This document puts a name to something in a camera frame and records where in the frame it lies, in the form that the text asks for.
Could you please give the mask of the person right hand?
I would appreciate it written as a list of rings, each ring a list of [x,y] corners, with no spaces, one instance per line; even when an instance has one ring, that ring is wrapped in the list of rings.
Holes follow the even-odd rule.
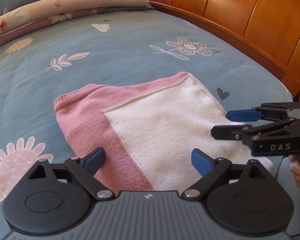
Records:
[[[297,186],[300,188],[300,163],[294,155],[289,156],[290,171],[292,172]]]

